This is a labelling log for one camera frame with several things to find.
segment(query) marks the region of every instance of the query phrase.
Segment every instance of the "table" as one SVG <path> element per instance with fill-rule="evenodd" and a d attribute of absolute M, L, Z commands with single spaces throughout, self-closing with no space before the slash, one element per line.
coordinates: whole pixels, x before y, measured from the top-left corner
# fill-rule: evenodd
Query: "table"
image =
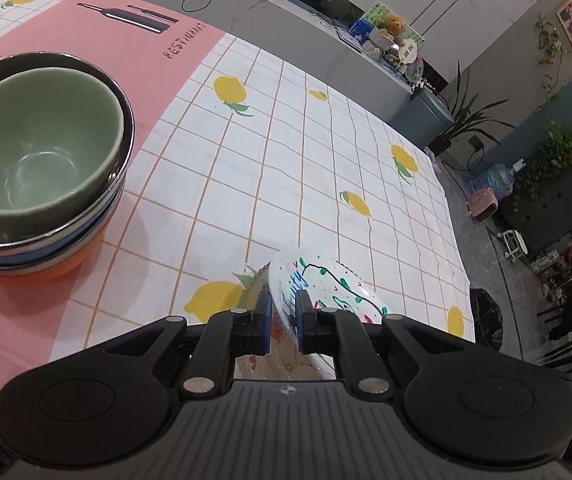
<path fill-rule="evenodd" d="M 0 0 L 0 57 L 29 50 L 106 70 L 131 100 L 135 155 L 96 254 L 53 282 L 0 283 L 0 388 L 169 314 L 205 322 L 293 246 L 340 260 L 390 312 L 445 330 L 458 307 L 474 340 L 429 159 L 341 93 L 139 0 Z"/>

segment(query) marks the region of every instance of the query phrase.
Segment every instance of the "toy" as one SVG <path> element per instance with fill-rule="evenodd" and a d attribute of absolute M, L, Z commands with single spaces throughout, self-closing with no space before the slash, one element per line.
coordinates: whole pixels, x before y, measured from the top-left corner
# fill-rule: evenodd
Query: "toy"
<path fill-rule="evenodd" d="M 405 32 L 405 22 L 394 14 L 389 14 L 377 22 L 378 28 L 386 29 L 393 37 Z"/>

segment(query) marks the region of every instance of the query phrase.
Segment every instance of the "black trash bag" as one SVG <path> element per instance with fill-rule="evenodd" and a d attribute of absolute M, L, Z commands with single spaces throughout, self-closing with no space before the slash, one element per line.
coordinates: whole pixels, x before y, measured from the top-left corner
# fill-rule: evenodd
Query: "black trash bag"
<path fill-rule="evenodd" d="M 477 344 L 499 350 L 503 343 L 501 308 L 483 288 L 470 289 L 470 306 Z"/>

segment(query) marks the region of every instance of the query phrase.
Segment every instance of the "plate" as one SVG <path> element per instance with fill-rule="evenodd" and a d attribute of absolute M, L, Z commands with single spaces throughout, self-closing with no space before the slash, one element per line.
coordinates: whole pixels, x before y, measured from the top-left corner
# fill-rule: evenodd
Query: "plate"
<path fill-rule="evenodd" d="M 304 248 L 277 253 L 268 268 L 268 288 L 288 335 L 297 344 L 295 293 L 305 288 L 313 308 L 335 307 L 354 312 L 362 323 L 381 324 L 391 309 L 373 288 L 345 265 Z M 335 378 L 333 359 L 310 356 L 325 379 Z"/>

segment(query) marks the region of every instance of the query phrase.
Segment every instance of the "grey trash bin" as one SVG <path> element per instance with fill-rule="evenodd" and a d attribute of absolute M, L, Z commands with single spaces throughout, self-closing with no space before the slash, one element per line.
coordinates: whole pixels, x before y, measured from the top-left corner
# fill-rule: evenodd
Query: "grey trash bin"
<path fill-rule="evenodd" d="M 415 146 L 424 149 L 453 122 L 443 101 L 424 88 L 388 124 Z"/>

